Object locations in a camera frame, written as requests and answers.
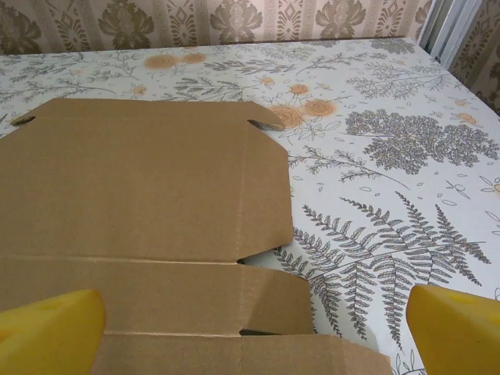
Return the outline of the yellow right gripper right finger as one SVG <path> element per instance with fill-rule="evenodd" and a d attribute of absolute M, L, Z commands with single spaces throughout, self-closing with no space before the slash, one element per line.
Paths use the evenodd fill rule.
<path fill-rule="evenodd" d="M 428 374 L 499 373 L 499 301 L 416 285 L 406 321 Z"/>

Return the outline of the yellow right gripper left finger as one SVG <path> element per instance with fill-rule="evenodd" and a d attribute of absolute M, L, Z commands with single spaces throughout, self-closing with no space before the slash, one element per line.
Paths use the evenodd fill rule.
<path fill-rule="evenodd" d="M 96 290 L 1 312 L 2 374 L 89 374 L 106 325 Z"/>

